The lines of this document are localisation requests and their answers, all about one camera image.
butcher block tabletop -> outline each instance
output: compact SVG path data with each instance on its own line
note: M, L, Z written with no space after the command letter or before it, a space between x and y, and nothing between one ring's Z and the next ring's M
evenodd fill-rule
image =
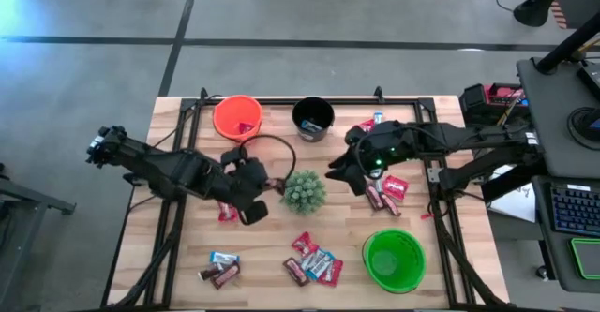
M464 126L458 98L432 97L439 122ZM152 115L147 142L155 144L174 130L181 97L159 97ZM409 183L404 201L398 205L401 217L387 211L373 213L365 196L356 197L347 184L324 178L327 164L342 155L347 145L344 135L352 126L383 112L383 120L413 122L412 106L401 105L335 105L335 123L322 141L307 143L296 134L292 121L293 106L263 105L260 133L272 134L289 142L297 154L296 170L315 170L322 177L327 196L325 205L313 215L293 214L280 203L275 191L265 192L263 199L269 215L260 222L244 226L239 222L219 223L216 201L187 197L181 244L172 287L173 309L400 309L446 308L448 299L440 262L440 250L433 219L423 219L429 203L428 184L422 161L408 161L390 167L387 174ZM234 147L213 128L212 106L202 107L196 149L219 160L220 154ZM188 142L187 121L183 142ZM158 148L172 150L173 137ZM248 145L248 154L256 156L270 177L284 177L292 155L282 143L258 139ZM460 167L473 159L470 151L447 158L450 167ZM477 186L467 189L479 193ZM150 196L147 188L136 188L131 205ZM148 265L157 231L161 199L136 207L127 217L122 244L112 277L108 304L116 303L129 291ZM508 301L503 272L489 226L486 205L463 197L456 202L462 236L470 263L501 299ZM362 246L374 232L399 228L410 232L423 246L427 270L416 290L393 294L381 289L370 278L362 259ZM292 242L308 231L313 242L344 261L337 287L319 283L298 287L282 266L289 257L299 259ZM211 251L233 253L241 258L241 274L216 290L210 282L202 282L198 272L209 263ZM450 256L458 299L464 302L457 264ZM164 285L166 262L158 276L155 300L159 301Z

black bucket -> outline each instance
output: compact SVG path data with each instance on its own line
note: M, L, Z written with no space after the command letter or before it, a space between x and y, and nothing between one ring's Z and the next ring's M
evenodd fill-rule
M321 141L334 123L334 108L320 97L307 97L293 106L292 119L302 140Z

succulent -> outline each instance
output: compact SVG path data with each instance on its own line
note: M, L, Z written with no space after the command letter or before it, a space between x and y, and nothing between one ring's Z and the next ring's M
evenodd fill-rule
M299 215L316 212L325 203L325 185L315 171L295 171L285 184L281 201Z

white paper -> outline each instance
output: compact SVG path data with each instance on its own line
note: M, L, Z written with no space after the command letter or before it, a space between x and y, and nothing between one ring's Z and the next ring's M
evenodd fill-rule
M502 166L494 171L491 178L494 179L511 169L513 167ZM489 210L535 223L535 193L532 184L522 186L493 201Z

concrete floor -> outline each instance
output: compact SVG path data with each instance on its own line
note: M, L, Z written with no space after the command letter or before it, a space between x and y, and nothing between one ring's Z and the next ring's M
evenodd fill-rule
M501 1L514 7L522 0ZM185 3L0 0L0 36L173 38ZM186 38L426 42L431 50L184 46L168 95L195 96L201 87L223 95L362 95L377 85L386 94L456 95L477 82L516 82L515 62L544 53L436 44L557 44L570 32L551 17L540 28L520 25L494 0L196 0ZM98 307L130 187L124 170L85 164L85 148L100 126L123 125L145 137L171 50L0 38L0 161L13 180L78 203L73 216L48 214L17 310ZM535 246L498 242L513 303L600 307L594 296L533 277Z

